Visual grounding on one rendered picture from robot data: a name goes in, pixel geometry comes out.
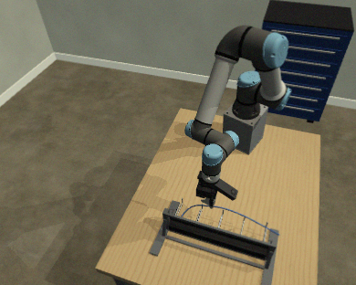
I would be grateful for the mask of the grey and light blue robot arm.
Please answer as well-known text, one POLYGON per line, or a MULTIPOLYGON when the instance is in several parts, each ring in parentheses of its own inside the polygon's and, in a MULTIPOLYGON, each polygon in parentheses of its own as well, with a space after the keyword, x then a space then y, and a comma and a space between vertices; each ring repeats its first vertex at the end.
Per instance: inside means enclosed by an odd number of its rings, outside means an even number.
POLYGON ((225 91, 233 66, 239 58, 252 62, 258 70, 242 73, 238 77, 233 114, 242 120, 255 119, 260 104, 282 111, 291 89, 282 81, 280 68, 288 54, 288 39, 276 32, 252 26, 237 26, 218 44, 215 63, 194 120, 187 122, 185 134, 206 145, 202 153, 202 177, 212 187, 231 200, 238 191, 220 179, 221 165, 239 144, 236 133, 221 133, 212 129, 212 123, 225 91), (241 37, 241 39, 239 39, 241 37), (259 104, 260 103, 260 104, 259 104))

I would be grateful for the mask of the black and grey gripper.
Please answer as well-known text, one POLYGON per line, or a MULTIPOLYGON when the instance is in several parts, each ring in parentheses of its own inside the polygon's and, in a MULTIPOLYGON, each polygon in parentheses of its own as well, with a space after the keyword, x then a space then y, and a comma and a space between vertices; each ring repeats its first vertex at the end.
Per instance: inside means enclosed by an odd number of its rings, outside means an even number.
POLYGON ((196 187, 196 196, 205 198, 205 199, 201 199, 201 202, 209 205, 210 208, 213 208, 215 206, 217 191, 212 187, 212 185, 217 184, 219 182, 219 180, 214 183, 206 182, 202 177, 202 171, 199 172, 197 179, 198 179, 198 185, 196 187), (202 181, 202 184, 201 184, 201 181, 202 181), (212 205, 212 203, 213 203, 213 205, 212 205))

